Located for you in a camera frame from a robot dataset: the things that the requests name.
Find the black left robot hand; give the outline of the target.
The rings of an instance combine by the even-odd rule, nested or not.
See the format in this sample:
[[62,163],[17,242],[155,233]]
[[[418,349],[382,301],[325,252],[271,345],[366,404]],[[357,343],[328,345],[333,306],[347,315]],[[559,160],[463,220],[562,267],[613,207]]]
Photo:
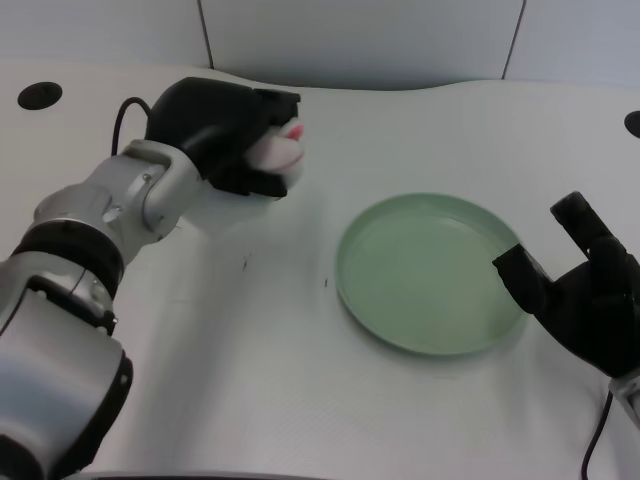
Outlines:
[[249,150],[272,127],[298,114],[297,93],[187,77],[151,107],[145,138],[182,151],[221,191],[283,198],[284,176],[249,164]]

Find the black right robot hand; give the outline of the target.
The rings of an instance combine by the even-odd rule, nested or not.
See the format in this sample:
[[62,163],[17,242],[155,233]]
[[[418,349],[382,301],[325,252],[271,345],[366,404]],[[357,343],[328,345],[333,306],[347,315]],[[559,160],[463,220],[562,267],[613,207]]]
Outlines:
[[551,208],[586,261],[551,279],[523,245],[492,261],[517,305],[564,348],[610,378],[639,367],[639,262],[581,193]]

